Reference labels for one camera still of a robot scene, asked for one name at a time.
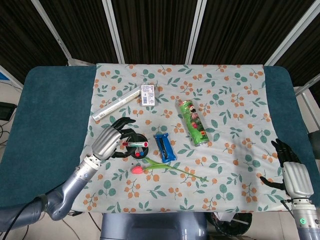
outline black curtain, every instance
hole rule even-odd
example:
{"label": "black curtain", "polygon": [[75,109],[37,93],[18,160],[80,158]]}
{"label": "black curtain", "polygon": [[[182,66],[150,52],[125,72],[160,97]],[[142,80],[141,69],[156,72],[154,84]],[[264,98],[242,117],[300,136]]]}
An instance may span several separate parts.
{"label": "black curtain", "polygon": [[184,64],[197,0],[113,0],[124,60]]}
{"label": "black curtain", "polygon": [[21,83],[36,66],[67,59],[31,1],[0,1],[0,65]]}
{"label": "black curtain", "polygon": [[[303,86],[320,73],[320,14],[283,54],[276,65],[285,67],[294,86]],[[320,82],[310,88],[320,106]]]}
{"label": "black curtain", "polygon": [[313,0],[208,0],[193,64],[264,64]]}
{"label": "black curtain", "polygon": [[101,0],[40,0],[72,58],[118,63]]}

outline blue package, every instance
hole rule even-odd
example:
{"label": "blue package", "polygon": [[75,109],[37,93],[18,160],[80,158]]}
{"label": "blue package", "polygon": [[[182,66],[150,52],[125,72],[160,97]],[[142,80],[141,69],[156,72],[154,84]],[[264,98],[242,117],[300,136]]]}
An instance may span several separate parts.
{"label": "blue package", "polygon": [[158,145],[158,148],[160,150],[163,163],[168,163],[177,159],[172,149],[172,146],[168,140],[168,136],[168,133],[157,134],[154,136],[156,144]]}

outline pringles can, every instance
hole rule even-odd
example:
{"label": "pringles can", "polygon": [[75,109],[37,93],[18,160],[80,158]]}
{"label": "pringles can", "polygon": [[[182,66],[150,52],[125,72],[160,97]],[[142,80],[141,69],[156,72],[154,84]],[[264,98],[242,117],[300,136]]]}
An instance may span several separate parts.
{"label": "pringles can", "polygon": [[179,107],[189,134],[193,139],[194,145],[197,147],[209,142],[205,128],[202,125],[192,100],[180,102]]}

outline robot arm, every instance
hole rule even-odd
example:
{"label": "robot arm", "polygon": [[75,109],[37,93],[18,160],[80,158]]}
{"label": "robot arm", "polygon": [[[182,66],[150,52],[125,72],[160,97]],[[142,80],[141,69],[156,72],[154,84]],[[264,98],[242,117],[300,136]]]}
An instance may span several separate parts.
{"label": "robot arm", "polygon": [[[70,211],[72,204],[88,181],[95,175],[101,166],[101,161],[112,158],[125,158],[131,155],[135,148],[127,152],[115,151],[120,139],[132,137],[135,141],[136,133],[132,129],[122,128],[135,120],[122,117],[113,125],[105,128],[92,145],[92,155],[86,156],[75,168],[73,174],[60,187],[36,197],[23,209],[13,225],[19,228],[33,224],[40,218],[41,212],[47,212],[55,221],[63,219]],[[23,205],[14,208],[0,210],[0,232],[5,232],[12,224]]]}
{"label": "robot arm", "polygon": [[301,164],[297,155],[284,142],[276,139],[272,141],[280,166],[282,168],[283,183],[270,182],[263,176],[260,179],[269,187],[285,190],[291,200],[292,215],[301,240],[320,240],[320,223],[316,207],[309,201],[314,194],[308,170]]}

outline green light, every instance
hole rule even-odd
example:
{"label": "green light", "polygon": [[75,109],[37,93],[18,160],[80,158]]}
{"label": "green light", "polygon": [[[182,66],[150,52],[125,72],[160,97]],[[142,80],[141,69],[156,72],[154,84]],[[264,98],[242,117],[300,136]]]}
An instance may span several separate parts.
{"label": "green light", "polygon": [[300,218],[300,223],[301,223],[301,224],[306,224],[307,221],[306,221],[304,218]]}

